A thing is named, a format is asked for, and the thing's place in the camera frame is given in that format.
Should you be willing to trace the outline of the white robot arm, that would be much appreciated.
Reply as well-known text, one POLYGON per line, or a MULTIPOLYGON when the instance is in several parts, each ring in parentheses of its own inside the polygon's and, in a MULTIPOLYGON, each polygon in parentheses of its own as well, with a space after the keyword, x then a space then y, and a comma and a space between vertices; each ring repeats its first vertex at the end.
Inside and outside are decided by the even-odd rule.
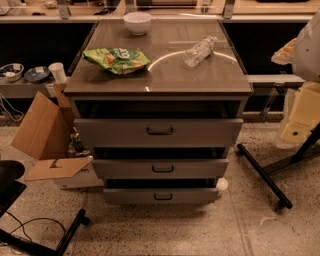
POLYGON ((275 138, 280 149, 303 144, 320 122, 320 10, 298 36, 271 57, 273 63, 290 64, 293 74, 304 80, 285 99, 288 105, 275 138))

